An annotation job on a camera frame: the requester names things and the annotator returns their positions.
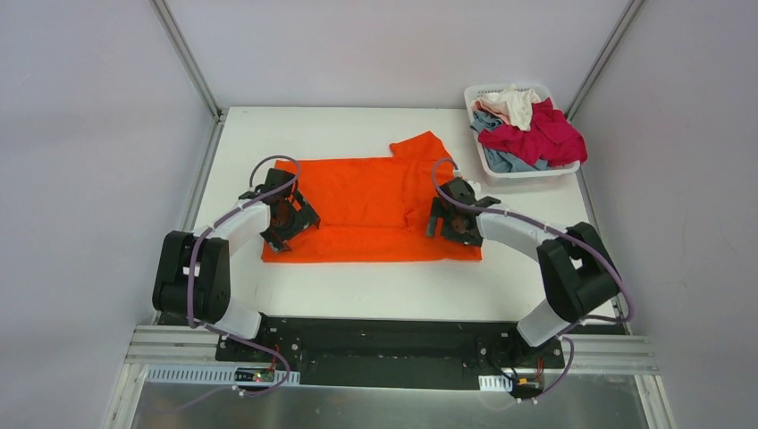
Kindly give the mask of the orange t shirt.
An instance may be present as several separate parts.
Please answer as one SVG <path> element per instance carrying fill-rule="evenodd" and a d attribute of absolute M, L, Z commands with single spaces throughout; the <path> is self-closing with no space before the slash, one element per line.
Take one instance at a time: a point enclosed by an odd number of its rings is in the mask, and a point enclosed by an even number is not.
<path fill-rule="evenodd" d="M 434 184 L 453 179 L 442 141 L 427 131 L 389 145 L 389 156 L 303 160 L 299 191 L 321 218 L 290 242 L 262 249 L 265 263 L 477 262 L 482 251 L 426 235 Z"/>

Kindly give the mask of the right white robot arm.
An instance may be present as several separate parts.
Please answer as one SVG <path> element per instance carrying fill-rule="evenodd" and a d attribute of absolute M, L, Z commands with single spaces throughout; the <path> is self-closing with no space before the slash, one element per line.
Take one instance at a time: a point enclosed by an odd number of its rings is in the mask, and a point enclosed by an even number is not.
<path fill-rule="evenodd" d="M 497 198 L 476 198 L 461 178 L 435 187 L 428 236 L 479 246 L 495 241 L 533 259 L 539 266 L 544 299 L 507 335 L 512 362 L 530 366 L 543 345 L 585 320 L 619 295 L 622 281 L 594 227 L 559 228 L 508 209 Z"/>

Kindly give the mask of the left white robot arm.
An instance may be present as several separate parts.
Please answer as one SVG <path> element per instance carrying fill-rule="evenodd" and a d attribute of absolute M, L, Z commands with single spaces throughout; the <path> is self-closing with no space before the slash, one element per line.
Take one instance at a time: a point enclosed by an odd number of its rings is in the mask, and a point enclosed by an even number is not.
<path fill-rule="evenodd" d="M 240 337 L 238 348 L 249 360 L 266 359 L 273 338 L 260 329 L 264 314 L 233 297 L 231 262 L 251 241 L 276 254 L 289 252 L 291 240 L 318 227 L 320 217 L 298 185 L 295 173 L 271 168 L 263 183 L 209 225 L 167 233 L 152 292 L 154 309 Z"/>

